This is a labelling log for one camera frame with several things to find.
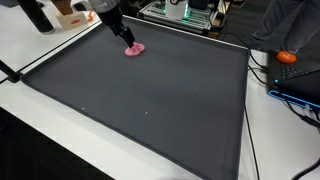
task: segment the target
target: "black cable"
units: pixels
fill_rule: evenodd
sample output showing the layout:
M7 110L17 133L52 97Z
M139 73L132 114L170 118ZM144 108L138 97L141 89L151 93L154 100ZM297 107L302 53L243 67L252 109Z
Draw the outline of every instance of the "black cable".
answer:
M259 78L259 76L256 74L256 72L252 69L252 67L251 67L250 65L248 65L248 67L249 67L249 70L253 73L253 75L257 78L257 80L258 80L259 82L261 82L262 84L268 85L266 82L262 81L262 80Z
M316 114L317 120L320 121L319 113L315 113L315 114Z
M289 109L295 114L297 115L301 120L303 120L304 122L306 122L307 124L314 126L316 128L320 128L320 122L312 119L308 116L299 114L296 110L293 109L292 105L290 104L290 102L288 101L288 99L279 91L280 96L284 99L284 101L287 103Z
M227 5L226 5L226 2L225 2L224 0L222 0L222 2L223 2L224 10L225 10L224 13L226 14L226 13L227 13ZM227 36L227 34L224 33L224 32L228 32L228 21L227 21L227 20L225 20L225 25L224 25L223 31L222 31L222 33L224 34L224 36L223 36L223 38L221 38L221 41L224 41L224 39L225 39L226 36Z
M258 65L259 67L265 69L265 70L268 70L268 68L266 66L263 66L261 64L259 64L256 59L253 57L252 53L251 53L251 49L250 47L247 45L247 43L245 43L238 35L234 34L234 33L231 33L231 32L221 32L221 34L225 34L225 36L221 39L221 41L224 40L224 38L226 37L227 34L231 34L233 36L235 36L246 48L249 49L249 54L250 54L250 57L252 58L253 62Z
M318 159L318 161L316 163L314 163L313 165L311 165L310 167L308 167L307 169L301 171L300 173L298 173L297 175L295 175L292 180L299 180L300 178L302 178L303 176L305 176L306 174L310 173L311 171L317 169L320 166L320 158Z
M254 67L252 67L252 69L253 69L253 70L258 70L258 71L260 71L260 72L262 72L262 73L264 73L264 74L267 74L267 73L268 73L268 71L266 71L265 69L262 69L262 68L254 68Z
M255 148L254 148L254 144L253 144L253 138L252 138L252 133L251 133L251 129L250 129L249 116L248 116L246 103L244 103L244 112L245 112L246 119L247 119L247 127L248 127L250 142L251 142L251 149L252 149L252 153L253 153L254 164L255 164L255 167L256 167L257 180L260 180L258 161L257 161L257 156L256 156L256 151L255 151Z

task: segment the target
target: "floor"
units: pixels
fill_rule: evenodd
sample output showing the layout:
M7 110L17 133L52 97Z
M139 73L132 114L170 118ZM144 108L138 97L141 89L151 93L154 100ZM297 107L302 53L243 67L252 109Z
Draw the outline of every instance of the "floor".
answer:
M247 0L241 9L230 9L228 14L228 32L237 34L248 43L270 2L271 0ZM290 28L297 12L298 11L293 12L285 22L283 22L273 37L267 41L264 49L277 49ZM242 43L232 35L226 36L224 41L243 46ZM300 49L297 56L299 59L309 59L320 62L319 49L320 32L318 32L303 48Z
M113 180L0 107L2 180Z

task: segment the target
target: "mat border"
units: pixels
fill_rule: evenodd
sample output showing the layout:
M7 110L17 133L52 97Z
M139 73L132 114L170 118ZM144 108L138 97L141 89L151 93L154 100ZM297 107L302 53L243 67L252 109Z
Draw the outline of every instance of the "mat border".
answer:
M170 34L173 34L173 35L183 36L183 38L186 38L186 39L193 38L192 40L200 42L200 43L206 43L206 42L215 43L215 45L217 45L215 47L217 47L217 48L228 49L228 50L231 50L231 51L238 52L238 53L244 55L245 57L247 57L246 58L246 63L245 63L245 68L247 69L247 65L249 63L250 56L249 56L248 50L246 48L244 48L244 47L233 45L233 44L229 44L229 43L225 43L225 42L222 42L222 41L217 41L217 40L214 40L214 39L211 39L211 38L208 38L208 37L203 37L203 36L200 36L200 35L184 32L184 31L181 31L181 30L177 30L177 29L174 29L174 28L169 28L169 27L158 25L158 24L155 24L155 23L150 23L150 22L147 22L147 21L144 21L144 20L140 20L140 19L136 19L136 18L131 18L131 17L124 16L124 19L125 19L124 24L125 24L125 22L148 24L150 26L148 28L154 29L156 31L159 31L159 29L161 29L161 32L166 32L166 33L170 33ZM82 37L80 37L76 41L72 42L71 44L67 45L62 50L58 51L57 53L55 53L54 55L52 55L48 59L46 59L43 62L41 62L36 67L32 68L26 74L24 74L21 77L21 81L26 86L36 90L37 92L39 92L39 93L41 93L41 94L43 94L45 96L48 96L51 99L53 99L53 100L55 100L55 101L57 101L57 102L59 102L59 103L61 103L63 105L66 105L68 108L71 108L71 109L79 112L80 114L89 117L90 119L102 124L103 126L105 126L107 128L110 128L110 129L114 130L116 133L119 133L119 134L129 138L130 140L138 143L139 145L151 150L152 152L157 153L158 155L160 155L160 156L166 158L167 160L175 163L176 165L182 167L183 169L193 173L194 175L198 176L199 178L201 178L201 179L211 179L210 177L207 177L206 175L203 175L203 174L197 172L196 170L185 166L183 163L181 163L181 161L176 160L175 158L173 158L173 157L171 157L171 156L169 156L169 155L167 155L165 153L162 153L162 152L158 151L157 149L153 148L152 146L150 146L150 145L148 145L148 144L136 139L135 137L123 132L122 130L120 130L118 128L115 128L115 127L113 127L113 126L111 126L109 124L106 124L105 122L103 122L103 121L101 121L101 120L99 120L99 119L97 119L97 118L95 118L95 117L93 117L93 116L91 116L91 115L89 115L89 114L87 114L85 112L82 112L80 109L73 108L73 106L71 104L63 102L63 101L51 96L50 94L42 92L39 88L36 88L36 87L28 84L28 78L32 77L35 73L39 72L43 67L45 67L45 66L49 65L50 63L54 62L54 60L55 60L55 58L57 56L60 56L61 54L63 54L64 51L68 51L73 46L76 46L77 44L81 43L86 38L88 38L91 34L94 34L97 31L102 30L102 28L105 28L105 26L101 23L101 21L99 21L99 22L100 22L100 24L97 25L94 29L90 30L88 33L84 34ZM243 76L243 79L239 80L239 82L243 83L242 84L242 86L243 86L242 88L244 88L243 89L243 93L244 93L243 95L245 97L246 96L246 90L247 90L247 74L248 74L248 71L245 70L244 72L245 72L245 75ZM242 109L243 110L241 111L241 123L240 123L241 130L239 131L239 136L238 136L238 141L237 141L237 142L239 142L239 144L237 144L237 146L239 146L239 153L237 155L238 158L237 158L237 168L236 168L236 169L238 169L238 172L236 174L234 174L235 172L231 173L231 174L233 174L232 175L233 177L236 177L236 179L238 179L238 177L239 177L240 154L241 154L241 144L242 144L241 143L241 139L242 139L242 130L243 130L243 121L244 121L244 104L242 105Z

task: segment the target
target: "electronic equipment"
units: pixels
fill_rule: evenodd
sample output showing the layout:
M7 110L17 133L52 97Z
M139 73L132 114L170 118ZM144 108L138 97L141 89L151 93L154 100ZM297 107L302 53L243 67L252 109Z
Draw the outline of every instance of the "electronic equipment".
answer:
M188 0L167 0L165 5L165 16L169 19L182 20L189 17Z
M208 7L208 4L214 4L213 11L216 11L221 0L189 0L189 6L194 9L205 10Z
M182 19L170 19L167 17L165 2L154 1L145 6L138 17L147 21L162 24L165 26L182 29L196 34L208 34L211 30L211 22L217 17L218 13L212 13L211 10L199 10L189 8L187 16Z
M288 65L268 52L268 93L270 96L311 109L320 109L320 64L297 61Z

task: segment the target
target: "green light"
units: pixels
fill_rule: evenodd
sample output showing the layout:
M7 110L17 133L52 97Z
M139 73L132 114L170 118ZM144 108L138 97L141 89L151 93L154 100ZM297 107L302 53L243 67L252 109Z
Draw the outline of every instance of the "green light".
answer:
M166 7L167 7L167 6L165 5L165 6L164 6L164 10L163 10L163 13L164 13L164 14L166 14L166 12L167 12Z
M189 4L186 3L186 9L184 11L184 18L189 18L190 14L189 14Z

